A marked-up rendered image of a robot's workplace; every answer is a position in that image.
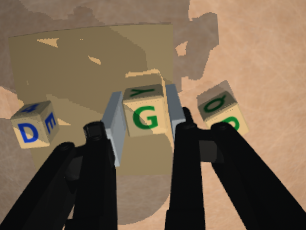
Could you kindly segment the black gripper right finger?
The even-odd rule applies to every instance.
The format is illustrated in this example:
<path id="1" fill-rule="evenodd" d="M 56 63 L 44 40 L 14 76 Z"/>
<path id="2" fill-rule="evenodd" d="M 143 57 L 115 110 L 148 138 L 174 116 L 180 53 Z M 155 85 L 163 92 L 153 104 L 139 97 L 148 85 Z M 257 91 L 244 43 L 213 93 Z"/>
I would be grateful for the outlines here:
<path id="1" fill-rule="evenodd" d="M 227 122 L 198 128 L 175 84 L 165 88 L 174 153 L 164 230 L 206 230 L 201 162 L 211 162 L 246 230 L 306 230 L 304 209 L 239 132 Z"/>

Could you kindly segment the tan flat mat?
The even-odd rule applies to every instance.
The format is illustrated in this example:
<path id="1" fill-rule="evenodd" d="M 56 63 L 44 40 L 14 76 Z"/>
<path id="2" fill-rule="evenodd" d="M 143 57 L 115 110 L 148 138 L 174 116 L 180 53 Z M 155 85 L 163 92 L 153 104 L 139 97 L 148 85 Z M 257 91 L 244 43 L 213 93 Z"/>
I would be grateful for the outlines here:
<path id="1" fill-rule="evenodd" d="M 161 84 L 168 132 L 129 137 L 116 175 L 171 175 L 172 130 L 165 85 L 173 84 L 173 24 L 84 27 L 8 38 L 19 108 L 51 101 L 59 131 L 30 148 L 38 171 L 59 144 L 84 145 L 83 126 L 100 121 L 112 92 Z"/>

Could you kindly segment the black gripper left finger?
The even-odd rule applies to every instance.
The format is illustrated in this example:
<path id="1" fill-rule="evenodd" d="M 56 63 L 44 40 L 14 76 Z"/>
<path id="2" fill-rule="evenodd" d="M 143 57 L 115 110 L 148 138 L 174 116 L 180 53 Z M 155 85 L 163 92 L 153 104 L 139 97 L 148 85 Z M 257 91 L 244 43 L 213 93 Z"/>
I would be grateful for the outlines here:
<path id="1" fill-rule="evenodd" d="M 122 99 L 122 91 L 112 92 L 102 119 L 83 127 L 86 144 L 63 142 L 53 150 L 0 230 L 62 230 L 64 225 L 64 230 L 118 230 L 115 167 L 126 133 Z"/>

